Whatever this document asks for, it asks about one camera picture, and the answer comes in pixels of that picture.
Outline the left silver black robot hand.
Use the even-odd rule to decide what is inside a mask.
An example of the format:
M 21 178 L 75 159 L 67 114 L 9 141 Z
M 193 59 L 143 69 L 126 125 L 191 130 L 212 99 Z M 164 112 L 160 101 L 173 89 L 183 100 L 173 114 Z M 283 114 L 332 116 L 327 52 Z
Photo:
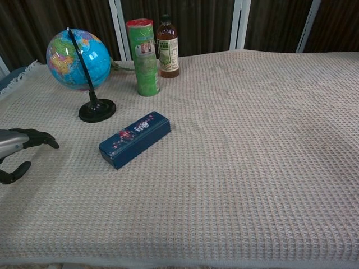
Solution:
M 40 145 L 49 145 L 54 149 L 59 148 L 56 139 L 47 132 L 35 129 L 2 129 L 1 130 L 1 163 L 10 155 Z M 8 173 L 1 170 L 1 184 L 12 184 L 20 179 L 31 167 L 31 161 L 22 163 L 15 171 Z

